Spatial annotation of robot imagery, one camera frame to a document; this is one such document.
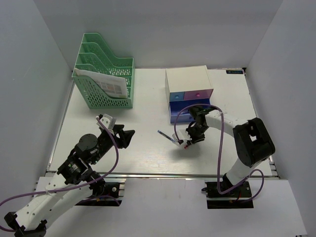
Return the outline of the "booklet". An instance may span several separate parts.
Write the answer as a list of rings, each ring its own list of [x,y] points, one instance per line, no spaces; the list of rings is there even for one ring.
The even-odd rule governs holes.
[[[77,68],[74,69],[74,72],[77,76],[90,77],[110,97],[122,99],[128,98],[126,79],[124,78],[80,70]]]

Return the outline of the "light blue small drawer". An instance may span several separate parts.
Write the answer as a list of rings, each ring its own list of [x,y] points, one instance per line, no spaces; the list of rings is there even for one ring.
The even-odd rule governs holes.
[[[182,101],[184,100],[184,92],[171,92],[169,96],[169,101]]]

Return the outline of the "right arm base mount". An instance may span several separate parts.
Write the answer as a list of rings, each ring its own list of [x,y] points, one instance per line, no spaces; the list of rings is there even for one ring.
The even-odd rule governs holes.
[[[208,209],[252,209],[253,201],[251,188],[248,181],[234,190],[220,194],[217,190],[217,182],[206,182],[201,190],[206,195]]]

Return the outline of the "blue wide bottom drawer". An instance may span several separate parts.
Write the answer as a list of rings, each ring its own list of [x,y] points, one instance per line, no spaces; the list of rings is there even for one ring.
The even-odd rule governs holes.
[[[170,123],[174,124],[179,112],[189,105],[194,104],[210,104],[210,99],[196,99],[196,100],[183,100],[183,101],[171,101],[169,103],[169,117],[170,117]],[[188,109],[182,111],[178,117],[177,122],[178,123],[190,123],[194,119],[190,115]]]

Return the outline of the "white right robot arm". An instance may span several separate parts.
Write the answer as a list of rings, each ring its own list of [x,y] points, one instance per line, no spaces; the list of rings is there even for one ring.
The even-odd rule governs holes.
[[[256,167],[276,151],[263,121],[257,117],[240,119],[225,115],[218,109],[202,106],[193,106],[189,113],[194,121],[185,129],[185,148],[204,141],[204,133],[209,128],[221,132],[217,174],[220,174],[224,134],[233,137],[237,160],[222,180],[217,178],[217,190],[220,195],[236,196],[241,191],[241,185],[256,171]]]

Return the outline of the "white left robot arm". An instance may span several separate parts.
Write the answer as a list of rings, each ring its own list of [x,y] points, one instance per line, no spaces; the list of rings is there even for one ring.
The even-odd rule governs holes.
[[[83,200],[108,198],[112,184],[92,169],[111,148],[126,149],[135,130],[125,131],[123,125],[112,130],[100,128],[100,135],[83,135],[58,168],[45,191],[38,192],[22,209],[9,212],[4,220],[7,231],[16,237],[42,237],[49,225]]]

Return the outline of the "white mini drawer cabinet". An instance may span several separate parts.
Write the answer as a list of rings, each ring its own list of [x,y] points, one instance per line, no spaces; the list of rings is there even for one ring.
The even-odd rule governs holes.
[[[165,93],[168,103],[171,92],[213,89],[207,67],[190,66],[165,70]]]

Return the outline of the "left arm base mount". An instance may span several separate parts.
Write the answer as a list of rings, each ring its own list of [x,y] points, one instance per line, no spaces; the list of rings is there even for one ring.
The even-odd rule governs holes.
[[[125,181],[121,178],[105,178],[105,188],[102,194],[95,197],[88,196],[76,206],[120,206],[124,196]]]

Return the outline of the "pink small drawer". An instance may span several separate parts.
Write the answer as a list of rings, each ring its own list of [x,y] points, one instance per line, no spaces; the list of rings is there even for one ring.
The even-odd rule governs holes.
[[[213,89],[186,91],[184,100],[209,99],[212,95]]]

